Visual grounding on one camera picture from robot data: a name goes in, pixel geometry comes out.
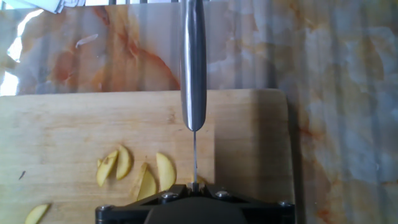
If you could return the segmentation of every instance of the knife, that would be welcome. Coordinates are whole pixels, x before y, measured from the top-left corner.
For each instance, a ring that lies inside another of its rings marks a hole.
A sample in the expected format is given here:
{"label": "knife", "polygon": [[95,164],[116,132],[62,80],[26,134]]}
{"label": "knife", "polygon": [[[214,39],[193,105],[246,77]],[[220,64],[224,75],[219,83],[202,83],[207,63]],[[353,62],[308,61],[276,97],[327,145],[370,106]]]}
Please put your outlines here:
{"label": "knife", "polygon": [[181,101],[183,120],[193,131],[194,178],[197,182],[196,132],[206,120],[206,34],[202,0],[183,0],[181,10]]}

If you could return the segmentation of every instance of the stainless steel knife handle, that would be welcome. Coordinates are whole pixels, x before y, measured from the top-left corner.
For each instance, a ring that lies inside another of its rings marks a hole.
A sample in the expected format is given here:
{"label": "stainless steel knife handle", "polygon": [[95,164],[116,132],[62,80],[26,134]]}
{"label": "stainless steel knife handle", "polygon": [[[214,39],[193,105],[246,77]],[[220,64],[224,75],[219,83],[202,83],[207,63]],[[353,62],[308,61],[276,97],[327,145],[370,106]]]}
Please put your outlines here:
{"label": "stainless steel knife handle", "polygon": [[198,131],[206,120],[206,34],[202,0],[182,1],[181,101],[185,125]]}

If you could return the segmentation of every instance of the yellow slice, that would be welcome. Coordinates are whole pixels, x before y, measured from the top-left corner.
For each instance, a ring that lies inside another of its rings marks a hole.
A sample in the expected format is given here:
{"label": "yellow slice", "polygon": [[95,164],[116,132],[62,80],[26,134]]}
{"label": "yellow slice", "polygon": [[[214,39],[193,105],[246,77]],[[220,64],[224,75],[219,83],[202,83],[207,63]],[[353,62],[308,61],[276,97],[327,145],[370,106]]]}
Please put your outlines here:
{"label": "yellow slice", "polygon": [[104,161],[98,167],[96,177],[97,177],[97,183],[100,187],[102,187],[102,185],[104,185],[105,179],[111,173],[112,168],[114,167],[114,164],[116,163],[116,160],[118,159],[118,154],[119,154],[119,151],[117,151],[117,150],[112,152],[104,159]]}
{"label": "yellow slice", "polygon": [[159,173],[160,191],[168,190],[176,179],[171,161],[163,154],[156,154],[157,171]]}
{"label": "yellow slice", "polygon": [[131,196],[134,201],[156,194],[156,181],[148,170],[148,164],[142,164],[138,177],[132,186]]}
{"label": "yellow slice", "polygon": [[38,223],[45,212],[49,209],[50,204],[44,204],[44,205],[39,205],[36,206],[35,208],[30,211],[28,216],[25,219],[25,224],[36,224]]}
{"label": "yellow slice", "polygon": [[119,157],[118,157],[118,169],[116,170],[116,179],[121,180],[125,176],[128,175],[128,173],[131,170],[131,157],[129,151],[123,147],[119,147]]}
{"label": "yellow slice", "polygon": [[154,176],[149,172],[145,171],[144,178],[142,179],[141,188],[139,189],[139,194],[137,200],[147,198],[156,194],[156,181]]}
{"label": "yellow slice", "polygon": [[97,160],[97,167],[100,167],[101,163],[102,163],[102,159],[98,159]]}

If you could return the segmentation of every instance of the black mount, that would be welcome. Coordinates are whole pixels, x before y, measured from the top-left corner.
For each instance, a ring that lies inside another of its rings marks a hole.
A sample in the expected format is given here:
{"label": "black mount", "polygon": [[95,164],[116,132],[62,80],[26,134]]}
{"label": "black mount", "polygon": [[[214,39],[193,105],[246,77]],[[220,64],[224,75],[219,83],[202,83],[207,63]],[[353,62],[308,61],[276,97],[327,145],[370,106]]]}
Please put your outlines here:
{"label": "black mount", "polygon": [[295,207],[289,203],[264,203],[232,193],[216,185],[173,185],[123,207],[95,210],[96,224],[159,223],[295,223]]}

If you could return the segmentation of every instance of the wood grain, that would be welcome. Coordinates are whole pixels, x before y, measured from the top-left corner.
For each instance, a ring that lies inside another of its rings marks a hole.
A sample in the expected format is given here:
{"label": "wood grain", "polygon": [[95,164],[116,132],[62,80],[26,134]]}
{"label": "wood grain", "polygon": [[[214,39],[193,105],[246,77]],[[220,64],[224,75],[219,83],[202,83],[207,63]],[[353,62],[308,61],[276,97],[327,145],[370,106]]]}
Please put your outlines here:
{"label": "wood grain", "polygon": [[[177,183],[191,178],[192,133],[178,91],[1,97],[0,124],[0,223],[22,223],[48,202],[42,223],[94,223],[98,205],[132,202],[129,189],[144,161],[158,179],[158,151],[174,161]],[[96,160],[118,144],[131,150],[132,172],[121,181],[113,173],[100,188]],[[293,200],[284,94],[209,91],[198,173],[262,200]]]}

